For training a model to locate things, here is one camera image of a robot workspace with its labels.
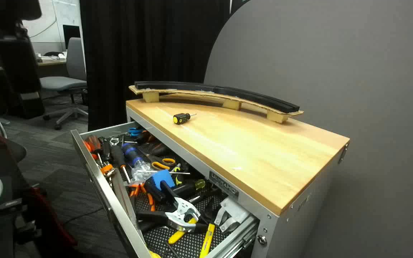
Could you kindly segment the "black yellow stubby screwdriver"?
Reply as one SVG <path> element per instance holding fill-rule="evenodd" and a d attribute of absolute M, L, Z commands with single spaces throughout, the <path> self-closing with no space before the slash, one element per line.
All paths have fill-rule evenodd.
<path fill-rule="evenodd" d="M 190 113 L 177 113 L 177 115 L 174 115 L 172 122 L 174 122 L 175 125 L 184 125 L 184 123 L 187 123 L 191 117 L 192 117 L 192 116 L 191 116 Z"/>

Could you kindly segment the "metal tool drawer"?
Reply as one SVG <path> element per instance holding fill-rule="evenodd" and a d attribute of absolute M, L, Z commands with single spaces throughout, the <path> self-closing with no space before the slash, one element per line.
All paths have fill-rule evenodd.
<path fill-rule="evenodd" d="M 128 258 L 251 258 L 257 219 L 142 126 L 72 139 Z"/>

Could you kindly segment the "blue black tool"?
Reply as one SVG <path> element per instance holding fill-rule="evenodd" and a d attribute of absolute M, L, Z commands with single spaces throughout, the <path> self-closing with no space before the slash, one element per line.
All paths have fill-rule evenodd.
<path fill-rule="evenodd" d="M 169 188 L 175 186 L 174 178 L 168 170 L 159 170 L 147 179 L 145 188 L 154 196 L 155 201 L 165 199 L 165 193 L 162 189 L 164 183 L 167 183 Z"/>

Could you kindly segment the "white spring clamp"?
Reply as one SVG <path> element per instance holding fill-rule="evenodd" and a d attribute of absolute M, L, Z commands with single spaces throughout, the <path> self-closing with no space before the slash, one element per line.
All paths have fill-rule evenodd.
<path fill-rule="evenodd" d="M 175 209 L 172 212 L 167 212 L 168 221 L 174 223 L 177 229 L 191 231 L 195 228 L 195 225 L 187 222 L 187 216 L 200 219 L 201 212 L 191 202 L 175 196 Z"/>

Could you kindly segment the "grey tool cabinet wooden top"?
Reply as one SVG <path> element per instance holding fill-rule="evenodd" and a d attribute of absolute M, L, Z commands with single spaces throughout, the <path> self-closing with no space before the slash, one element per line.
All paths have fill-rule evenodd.
<path fill-rule="evenodd" d="M 257 219 L 253 258 L 300 258 L 350 139 L 297 119 L 137 99 L 128 116 Z M 174 115 L 190 113 L 184 125 Z"/>

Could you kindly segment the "yellow utility knife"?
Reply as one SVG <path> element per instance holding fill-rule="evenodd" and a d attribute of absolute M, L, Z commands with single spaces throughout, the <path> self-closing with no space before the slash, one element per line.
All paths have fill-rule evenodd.
<path fill-rule="evenodd" d="M 207 258 L 208 256 L 211 245 L 213 245 L 213 239 L 214 239 L 214 235 L 215 235 L 215 228 L 217 228 L 215 223 L 208 223 L 208 228 L 207 228 L 207 232 L 205 232 L 204 242 L 202 242 L 202 246 L 201 246 L 198 258 Z"/>

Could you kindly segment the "orange black screwdriver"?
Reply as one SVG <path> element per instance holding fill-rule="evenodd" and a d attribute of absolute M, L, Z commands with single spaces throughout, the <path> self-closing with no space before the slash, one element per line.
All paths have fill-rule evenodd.
<path fill-rule="evenodd" d="M 96 136 L 89 136 L 85 139 L 86 149 L 92 153 L 92 158 L 102 163 L 102 145 Z"/>

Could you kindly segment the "grey office chair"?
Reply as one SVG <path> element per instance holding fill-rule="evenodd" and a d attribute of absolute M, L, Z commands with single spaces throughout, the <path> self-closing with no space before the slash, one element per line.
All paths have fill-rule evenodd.
<path fill-rule="evenodd" d="M 63 126 L 68 117 L 78 117 L 79 115 L 85 117 L 89 116 L 89 113 L 82 109 L 81 105 L 75 100 L 76 93 L 82 93 L 88 89 L 85 54 L 81 37 L 69 39 L 66 50 L 66 69 L 66 76 L 46 76 L 40 79 L 43 90 L 53 90 L 62 94 L 69 94 L 72 100 L 68 107 L 46 113 L 43 116 L 45 120 L 49 120 L 53 116 L 59 115 L 59 119 L 55 122 L 56 130 Z"/>

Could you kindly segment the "yellow handled pliers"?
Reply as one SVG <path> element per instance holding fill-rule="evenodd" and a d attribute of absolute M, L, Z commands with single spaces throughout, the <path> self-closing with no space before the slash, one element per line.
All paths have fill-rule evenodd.
<path fill-rule="evenodd" d="M 151 168 L 157 170 L 169 170 L 177 165 L 177 160 L 174 158 L 161 158 L 161 159 L 154 159 L 151 162 Z"/>

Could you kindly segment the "curved wooden rail black strip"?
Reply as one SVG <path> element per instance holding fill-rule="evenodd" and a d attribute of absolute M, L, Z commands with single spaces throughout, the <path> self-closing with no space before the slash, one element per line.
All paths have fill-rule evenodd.
<path fill-rule="evenodd" d="M 194 82 L 139 80 L 131 84 L 129 89 L 135 94 L 141 94 L 142 99 L 148 103 L 159 102 L 161 96 L 167 94 L 217 99 L 224 107 L 235 110 L 240 110 L 244 105 L 250 105 L 264 109 L 267 119 L 277 123 L 284 123 L 291 116 L 303 113 L 303 109 L 291 102 L 230 86 L 204 84 Z"/>

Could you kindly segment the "blue handled screwdriver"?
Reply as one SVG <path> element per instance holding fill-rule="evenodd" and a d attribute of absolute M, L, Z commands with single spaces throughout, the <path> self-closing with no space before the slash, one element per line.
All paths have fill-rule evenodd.
<path fill-rule="evenodd" d="M 135 172 L 148 170 L 148 162 L 139 155 L 138 149 L 131 143 L 122 145 L 122 152 Z"/>

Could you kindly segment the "white grey bracket tool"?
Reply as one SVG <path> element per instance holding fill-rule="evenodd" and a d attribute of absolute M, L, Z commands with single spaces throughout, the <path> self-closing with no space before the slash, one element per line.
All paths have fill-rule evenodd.
<path fill-rule="evenodd" d="M 238 205 L 234 199 L 225 198 L 220 203 L 220 211 L 214 219 L 214 223 L 220 228 L 221 232 L 233 232 L 238 228 L 247 218 L 250 212 Z"/>

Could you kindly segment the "orange handled pliers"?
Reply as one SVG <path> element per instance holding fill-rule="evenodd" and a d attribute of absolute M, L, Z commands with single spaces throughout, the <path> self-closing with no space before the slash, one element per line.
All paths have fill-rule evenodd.
<path fill-rule="evenodd" d="M 138 198 L 139 195 L 145 196 L 149 205 L 149 211 L 155 212 L 157 211 L 157 205 L 155 205 L 155 199 L 154 196 L 147 191 L 145 185 L 142 182 L 139 183 L 132 183 L 131 185 L 131 192 L 129 196 L 131 198 Z"/>

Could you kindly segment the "yellow handled tool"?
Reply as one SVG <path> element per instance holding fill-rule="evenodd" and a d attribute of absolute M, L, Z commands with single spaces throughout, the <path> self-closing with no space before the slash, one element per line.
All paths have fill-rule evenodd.
<path fill-rule="evenodd" d="M 197 223 L 197 222 L 198 222 L 198 221 L 197 221 L 195 218 L 191 218 L 191 219 L 188 221 L 188 223 Z M 184 235 L 185 235 L 184 231 L 177 231 L 175 234 L 172 234 L 172 235 L 168 238 L 168 244 L 169 244 L 169 245 L 177 244 Z"/>

